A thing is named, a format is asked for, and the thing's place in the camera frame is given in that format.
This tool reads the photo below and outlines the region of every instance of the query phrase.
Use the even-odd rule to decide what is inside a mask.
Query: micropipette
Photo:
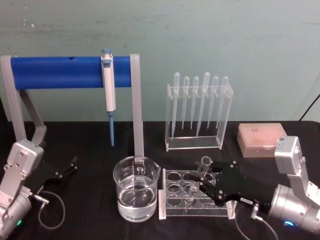
[[[198,125],[196,126],[196,137],[198,137],[199,130],[201,127],[202,115],[204,113],[205,100],[206,100],[206,94],[207,94],[207,90],[208,90],[209,81],[210,81],[210,72],[206,71],[203,75],[203,82],[202,82],[202,89],[201,89],[202,96],[201,96],[199,120],[198,120]]]
[[[224,95],[224,91],[226,91],[226,87],[227,87],[228,81],[229,81],[229,78],[227,76],[224,76],[223,80],[222,80],[222,83],[221,83],[221,87],[220,87],[220,93],[219,93],[220,94],[219,95],[220,103],[219,103],[219,108],[218,108],[218,118],[216,120],[216,126],[215,126],[216,129],[219,126],[221,112],[222,112],[222,105],[224,104],[223,95]]]
[[[178,95],[180,87],[180,73],[176,72],[173,79],[173,113],[172,113],[172,126],[171,126],[171,140],[174,138],[175,128],[176,128],[176,118],[177,118],[177,104],[178,104]]]
[[[183,79],[182,129],[184,129],[185,118],[186,118],[189,81],[190,81],[189,77],[185,76]]]
[[[214,108],[214,102],[215,102],[218,83],[219,83],[219,77],[218,76],[214,76],[213,77],[213,81],[212,81],[212,85],[211,85],[212,95],[210,97],[210,105],[209,105],[209,112],[208,112],[208,124],[206,126],[207,129],[209,128],[209,123],[210,123],[210,120],[211,120],[212,110]]]
[[[116,110],[114,57],[109,48],[102,49],[102,78],[105,89],[106,111],[109,115],[111,146],[115,145],[114,114]]]
[[[192,82],[191,127],[190,127],[191,129],[192,129],[192,122],[194,120],[194,115],[195,115],[195,106],[196,106],[198,87],[199,87],[199,77],[195,76]]]

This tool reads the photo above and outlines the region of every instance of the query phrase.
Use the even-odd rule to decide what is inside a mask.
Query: cable
[[[302,117],[300,117],[299,122],[301,122],[301,120],[305,117],[305,115],[309,112],[310,108],[316,103],[316,101],[318,100],[318,98],[320,98],[320,94],[315,98],[315,100],[313,100],[313,102],[311,103],[311,105],[308,107],[308,109],[304,112],[304,114],[302,115]]]
[[[238,221],[237,221],[237,215],[238,215],[239,210],[237,210],[235,212],[235,217],[234,217],[234,222],[235,222],[235,226],[236,229],[238,229],[239,233],[241,233],[241,235],[246,239],[246,240],[251,240],[250,238],[248,238],[240,229],[239,225],[238,225]]]
[[[48,229],[48,230],[55,230],[57,228],[59,228],[65,221],[65,217],[66,217],[66,207],[65,207],[65,204],[64,202],[62,201],[61,197],[59,197],[57,194],[51,192],[51,191],[41,191],[41,193],[44,193],[44,194],[50,194],[50,195],[53,195],[53,196],[56,196],[60,202],[61,202],[61,205],[62,205],[62,219],[61,219],[61,222],[57,225],[57,226],[47,226],[45,225],[42,221],[41,221],[41,213],[42,213],[42,210],[44,209],[44,206],[45,204],[42,204],[40,210],[39,210],[39,213],[38,213],[38,220],[39,220],[39,223],[42,227],[44,227],[45,229]]]
[[[275,232],[275,230],[269,225],[269,223],[267,223],[265,220],[262,219],[262,221],[273,233],[274,237],[276,240],[279,240],[277,233]]]
[[[239,227],[239,225],[238,225],[238,221],[237,221],[238,211],[239,211],[239,210],[237,210],[237,211],[235,212],[235,217],[234,217],[235,226],[236,226],[236,228],[238,229],[239,233],[241,233],[241,235],[242,235],[246,240],[251,240],[250,238],[248,238],[248,237],[241,231],[241,229],[240,229],[240,227]],[[262,218],[261,218],[261,219],[260,219],[260,218],[256,218],[256,219],[259,220],[260,222],[263,222],[263,223],[272,231],[275,239],[276,239],[276,240],[279,240],[278,235],[277,235],[277,233],[275,232],[275,230],[274,230],[265,220],[263,220]]]

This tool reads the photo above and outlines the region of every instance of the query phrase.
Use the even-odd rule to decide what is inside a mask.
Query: teal wall
[[[318,0],[6,0],[0,55],[140,54],[145,121],[165,120],[166,85],[229,76],[230,120],[296,120],[320,93]],[[0,96],[8,114],[3,81]],[[32,91],[45,121],[106,121],[103,89]],[[116,120],[132,119],[116,90]],[[306,119],[320,122],[320,103]]]

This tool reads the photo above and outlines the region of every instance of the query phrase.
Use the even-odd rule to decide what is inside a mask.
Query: glass test tube
[[[210,157],[208,156],[204,156],[201,158],[201,163],[200,166],[198,167],[198,170],[196,171],[197,174],[199,174],[199,176],[201,178],[204,178],[206,176],[206,173],[208,172],[210,165],[212,164],[212,160]]]
[[[194,182],[190,185],[190,188],[187,192],[187,194],[185,195],[185,200],[184,203],[186,205],[194,205],[195,204],[195,197],[197,195],[199,191],[199,183],[198,182]]]

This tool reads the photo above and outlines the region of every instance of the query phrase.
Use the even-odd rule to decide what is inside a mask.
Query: gray stand leg
[[[45,138],[47,127],[44,124],[40,114],[38,113],[37,109],[35,108],[34,104],[31,101],[29,94],[25,90],[20,91],[20,97],[28,110],[30,117],[35,125],[35,132],[32,137],[32,142],[36,145],[42,143]]]
[[[14,75],[11,68],[11,56],[1,56],[1,70],[4,88],[9,103],[15,139],[17,142],[26,139],[24,118],[22,115],[19,91],[16,89]]]
[[[134,134],[134,154],[144,156],[144,124],[142,121],[141,105],[141,76],[140,76],[140,56],[130,55],[131,88],[132,88],[132,111],[133,111],[133,134]]]
[[[41,116],[33,105],[30,96],[24,90],[18,91],[15,86],[14,75],[11,67],[11,56],[1,56],[1,70],[6,96],[9,103],[15,139],[17,142],[27,139],[24,118],[22,115],[21,100],[25,104],[27,111],[35,125],[35,132],[32,142],[39,145],[46,135],[47,127]]]

